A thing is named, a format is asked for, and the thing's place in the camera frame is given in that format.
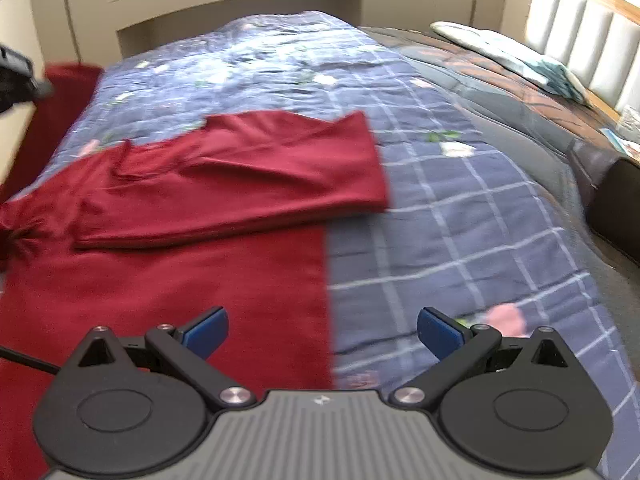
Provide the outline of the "printed paper packet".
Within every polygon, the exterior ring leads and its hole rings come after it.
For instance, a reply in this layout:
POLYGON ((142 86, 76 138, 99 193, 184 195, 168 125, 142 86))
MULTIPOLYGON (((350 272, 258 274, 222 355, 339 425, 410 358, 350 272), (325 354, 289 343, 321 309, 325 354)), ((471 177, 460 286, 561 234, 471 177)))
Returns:
POLYGON ((617 151, 635 162, 640 162, 640 119, 639 112, 632 107, 623 110, 614 129, 601 128, 601 133, 617 151))

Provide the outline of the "white teal floral pillow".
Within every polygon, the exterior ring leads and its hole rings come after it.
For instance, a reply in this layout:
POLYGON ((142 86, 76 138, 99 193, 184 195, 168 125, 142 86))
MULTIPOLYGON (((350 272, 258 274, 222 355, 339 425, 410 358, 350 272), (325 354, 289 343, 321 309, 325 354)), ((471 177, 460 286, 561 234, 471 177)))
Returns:
POLYGON ((460 47, 490 58, 547 93, 580 105, 589 104, 587 90, 564 64, 510 37, 489 29, 444 21, 432 23, 430 29, 460 47))

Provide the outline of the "blue plaid floral quilt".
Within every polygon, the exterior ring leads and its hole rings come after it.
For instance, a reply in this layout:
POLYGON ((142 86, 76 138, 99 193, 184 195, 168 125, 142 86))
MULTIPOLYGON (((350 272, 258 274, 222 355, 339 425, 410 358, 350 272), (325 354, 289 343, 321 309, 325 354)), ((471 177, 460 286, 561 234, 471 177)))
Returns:
POLYGON ((35 186, 79 168, 93 140, 143 146, 249 110, 326 120, 360 110, 390 211, 329 226, 336 382, 390 390, 431 364, 414 332, 420 307, 484 322, 510 302, 514 320, 552 325, 578 354, 613 412, 603 473, 637 478, 637 263, 588 230, 572 134, 454 73, 442 60, 450 51, 321 12, 239 18, 110 67, 35 186))

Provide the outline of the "padded white wooden headboard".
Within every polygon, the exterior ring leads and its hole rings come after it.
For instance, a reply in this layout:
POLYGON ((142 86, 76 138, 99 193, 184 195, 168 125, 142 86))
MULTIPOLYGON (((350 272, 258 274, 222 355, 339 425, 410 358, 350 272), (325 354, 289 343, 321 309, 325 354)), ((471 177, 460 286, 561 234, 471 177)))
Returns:
POLYGON ((616 122, 639 108, 639 9, 626 0, 530 0, 525 43, 563 63, 616 122))

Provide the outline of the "black bag on bed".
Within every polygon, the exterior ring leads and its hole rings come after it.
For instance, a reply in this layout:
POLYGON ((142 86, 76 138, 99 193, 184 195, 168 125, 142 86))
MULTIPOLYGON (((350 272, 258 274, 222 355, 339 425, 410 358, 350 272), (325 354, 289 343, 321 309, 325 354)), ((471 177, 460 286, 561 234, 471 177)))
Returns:
POLYGON ((566 155, 589 229, 639 263, 639 164, 620 152, 574 140, 566 155))

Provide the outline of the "dark red shirt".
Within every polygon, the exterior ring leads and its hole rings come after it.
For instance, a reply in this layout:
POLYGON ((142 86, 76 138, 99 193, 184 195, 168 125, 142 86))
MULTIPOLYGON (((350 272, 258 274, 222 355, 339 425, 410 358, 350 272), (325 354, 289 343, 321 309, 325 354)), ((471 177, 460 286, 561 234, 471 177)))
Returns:
POLYGON ((218 370, 256 393, 329 389, 326 225, 387 204, 360 112, 216 115, 119 143, 2 206, 1 340, 63 362, 93 326, 139 335, 223 307, 218 370))

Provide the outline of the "dark red cloth at bedside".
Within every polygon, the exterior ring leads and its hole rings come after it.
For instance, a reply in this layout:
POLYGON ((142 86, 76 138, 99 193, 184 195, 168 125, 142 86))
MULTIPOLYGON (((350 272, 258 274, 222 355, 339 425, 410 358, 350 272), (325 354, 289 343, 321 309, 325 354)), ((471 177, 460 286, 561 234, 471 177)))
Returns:
POLYGON ((48 63, 44 76, 52 96, 36 105, 6 180, 2 203, 33 184, 64 136, 90 103, 104 68, 84 63, 48 63))

